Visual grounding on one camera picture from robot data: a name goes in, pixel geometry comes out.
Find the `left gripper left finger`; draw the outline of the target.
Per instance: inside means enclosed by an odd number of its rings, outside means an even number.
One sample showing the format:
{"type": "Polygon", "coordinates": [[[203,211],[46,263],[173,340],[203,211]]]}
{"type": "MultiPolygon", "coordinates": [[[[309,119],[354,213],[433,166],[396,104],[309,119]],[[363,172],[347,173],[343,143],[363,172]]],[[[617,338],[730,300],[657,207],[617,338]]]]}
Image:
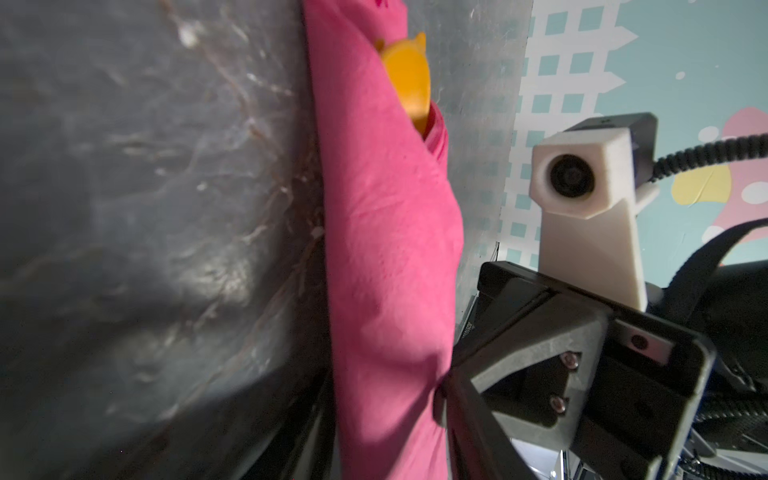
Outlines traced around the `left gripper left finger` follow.
{"type": "Polygon", "coordinates": [[[319,374],[290,406],[271,442],[242,477],[321,480],[331,477],[336,412],[332,375],[319,374]]]}

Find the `yellow plastic spoon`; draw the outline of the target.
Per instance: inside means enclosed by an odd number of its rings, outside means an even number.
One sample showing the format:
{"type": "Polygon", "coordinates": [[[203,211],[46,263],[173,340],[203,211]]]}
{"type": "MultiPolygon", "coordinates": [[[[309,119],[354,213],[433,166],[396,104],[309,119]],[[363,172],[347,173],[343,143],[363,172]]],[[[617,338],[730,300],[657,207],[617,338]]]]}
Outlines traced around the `yellow plastic spoon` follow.
{"type": "Polygon", "coordinates": [[[386,43],[375,42],[398,100],[415,129],[426,135],[431,105],[431,74],[426,55],[426,34],[386,43]]]}

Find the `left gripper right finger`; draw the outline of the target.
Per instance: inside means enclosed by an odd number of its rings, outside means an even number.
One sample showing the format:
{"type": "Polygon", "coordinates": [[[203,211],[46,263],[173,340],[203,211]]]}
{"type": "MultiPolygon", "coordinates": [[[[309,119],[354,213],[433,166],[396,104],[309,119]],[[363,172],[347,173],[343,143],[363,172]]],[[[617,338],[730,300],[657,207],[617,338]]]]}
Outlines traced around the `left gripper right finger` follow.
{"type": "Polygon", "coordinates": [[[512,442],[476,387],[451,369],[433,399],[433,418],[446,430],[454,479],[533,479],[512,442]]]}

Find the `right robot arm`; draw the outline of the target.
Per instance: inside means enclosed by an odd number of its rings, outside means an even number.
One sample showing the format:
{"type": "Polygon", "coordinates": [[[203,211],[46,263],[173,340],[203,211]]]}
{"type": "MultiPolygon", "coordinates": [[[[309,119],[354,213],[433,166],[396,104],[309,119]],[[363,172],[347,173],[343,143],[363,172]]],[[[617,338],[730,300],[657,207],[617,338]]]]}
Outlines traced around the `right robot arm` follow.
{"type": "Polygon", "coordinates": [[[435,401],[457,479],[531,479],[521,440],[578,460],[576,477],[763,479],[722,448],[765,455],[767,266],[727,266],[759,219],[708,241],[651,298],[636,218],[661,178],[753,160],[765,136],[655,160],[630,127],[569,130],[533,150],[536,270],[483,265],[474,321],[435,401]]]}

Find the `magenta paper napkin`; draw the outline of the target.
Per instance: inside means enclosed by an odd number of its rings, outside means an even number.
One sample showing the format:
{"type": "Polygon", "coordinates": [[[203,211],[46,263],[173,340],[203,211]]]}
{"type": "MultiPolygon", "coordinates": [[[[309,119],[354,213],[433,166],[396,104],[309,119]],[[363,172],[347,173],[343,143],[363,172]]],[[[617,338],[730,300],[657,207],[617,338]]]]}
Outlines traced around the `magenta paper napkin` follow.
{"type": "Polygon", "coordinates": [[[303,5],[319,158],[333,382],[346,479],[444,479],[433,397],[450,364],[460,208],[437,106],[420,133],[376,51],[400,1],[303,5]]]}

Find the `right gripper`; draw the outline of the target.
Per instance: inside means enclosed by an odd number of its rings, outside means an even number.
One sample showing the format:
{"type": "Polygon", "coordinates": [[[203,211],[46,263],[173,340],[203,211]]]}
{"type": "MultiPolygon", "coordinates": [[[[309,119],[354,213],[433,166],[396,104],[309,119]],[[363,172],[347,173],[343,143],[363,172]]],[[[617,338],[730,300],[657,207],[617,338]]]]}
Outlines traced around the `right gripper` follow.
{"type": "Polygon", "coordinates": [[[703,335],[509,262],[481,266],[455,348],[511,438],[605,479],[669,479],[716,351],[703,335]]]}

